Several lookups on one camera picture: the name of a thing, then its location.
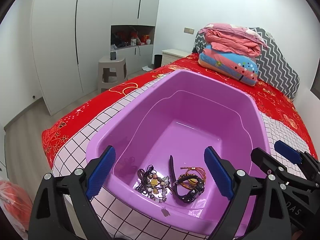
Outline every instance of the wall outlet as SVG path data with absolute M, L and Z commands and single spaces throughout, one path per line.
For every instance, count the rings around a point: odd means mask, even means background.
M 190 33 L 193 34 L 195 32 L 194 29 L 184 28 L 184 33 Z

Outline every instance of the gray zigzag fabric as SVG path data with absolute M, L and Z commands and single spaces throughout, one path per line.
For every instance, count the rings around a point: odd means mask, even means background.
M 300 83 L 298 74 L 285 61 L 270 34 L 268 35 L 262 28 L 250 29 L 257 32 L 268 46 L 268 48 L 262 48 L 261 55 L 256 58 L 259 68 L 259 79 L 277 88 L 293 100 Z
M 193 46 L 192 51 L 197 51 L 199 54 L 203 51 L 203 49 L 207 46 L 207 42 L 204 39 L 204 33 L 197 33 L 195 44 Z

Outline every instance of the folded pink comforter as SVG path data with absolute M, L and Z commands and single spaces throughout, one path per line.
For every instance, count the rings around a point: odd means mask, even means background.
M 212 48 L 222 52 L 232 52 L 250 58 L 261 54 L 259 45 L 267 47 L 255 31 L 231 24 L 208 24 L 199 33 L 205 33 L 205 40 Z

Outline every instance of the red plastic bag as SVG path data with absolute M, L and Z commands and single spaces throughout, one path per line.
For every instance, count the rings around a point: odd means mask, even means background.
M 6 180 L 0 180 L 0 207 L 14 229 L 23 239 L 28 239 L 26 231 L 32 210 L 32 202 L 25 190 Z

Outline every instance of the plastic stool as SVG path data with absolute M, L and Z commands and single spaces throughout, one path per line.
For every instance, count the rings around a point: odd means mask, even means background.
M 110 68 L 115 68 L 116 72 L 110 72 Z M 109 82 L 109 77 L 117 77 L 116 82 Z M 98 64 L 98 92 L 101 89 L 109 89 L 116 85 L 127 81 L 127 67 L 125 57 L 119 57 L 115 60 L 110 60 L 110 56 L 104 56 L 99 60 Z

